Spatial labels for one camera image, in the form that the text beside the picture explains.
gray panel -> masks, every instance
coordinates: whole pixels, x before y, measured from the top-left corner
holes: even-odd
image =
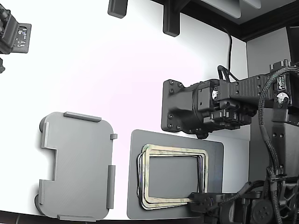
[[[60,220],[103,219],[114,199],[110,124],[93,116],[55,112],[41,121],[40,130],[42,148],[55,150],[56,156],[54,179],[40,180],[37,209]]]
[[[284,59],[291,59],[286,29],[247,42],[249,77],[269,73],[269,65]],[[268,133],[271,133],[272,109],[265,109],[264,120]],[[257,115],[252,119],[249,148],[249,181],[264,179],[269,164],[267,148],[263,142]]]
[[[242,24],[295,0],[194,0],[200,5]]]
[[[196,217],[187,206],[144,210],[138,201],[136,159],[146,144],[204,149],[209,156],[208,192],[222,192],[223,144],[170,134],[135,130],[132,132],[127,215],[130,219],[173,219]],[[150,165],[150,196],[186,197],[196,192],[197,164],[194,158],[153,158]]]

black cable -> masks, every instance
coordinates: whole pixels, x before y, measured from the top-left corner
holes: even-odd
[[[221,26],[221,28],[228,34],[229,37],[229,48],[228,48],[228,70],[230,71],[230,65],[231,65],[231,58],[232,58],[232,47],[233,47],[233,38],[231,34],[228,32],[227,29]]]
[[[293,224],[297,223],[297,215],[298,215],[298,209],[297,209],[297,204],[295,203],[295,213],[293,217]]]
[[[235,81],[239,81],[227,68],[219,65],[217,67],[219,79],[223,80],[223,74],[225,76],[226,81],[230,82],[229,76],[231,76]]]

label sticker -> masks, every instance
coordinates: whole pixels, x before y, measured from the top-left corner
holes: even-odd
[[[277,78],[278,91],[285,90],[285,75],[281,75]]]

metal frame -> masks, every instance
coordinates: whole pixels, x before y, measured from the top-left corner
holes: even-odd
[[[187,149],[163,147],[147,144],[137,158],[138,189],[137,195],[141,198],[144,209],[169,208],[186,205],[189,198],[157,198],[149,196],[150,157],[159,156],[193,156],[198,158],[198,192],[207,192],[208,154],[203,149]]]

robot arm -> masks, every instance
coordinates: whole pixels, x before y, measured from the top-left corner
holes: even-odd
[[[296,220],[299,141],[294,133],[299,126],[299,69],[284,60],[270,65],[267,75],[243,80],[221,66],[218,72],[219,79],[190,87],[174,80],[164,82],[162,129],[205,139],[213,131],[250,124],[258,112],[270,164],[265,181],[248,182],[236,194],[191,193],[190,210],[201,214],[203,223],[267,224],[274,217],[278,223],[292,217]],[[265,107],[274,109],[271,138],[263,124]],[[252,192],[261,186],[262,192]]]
[[[31,24],[18,23],[10,10],[0,4],[0,54],[28,53]],[[0,73],[5,68],[0,58]]]

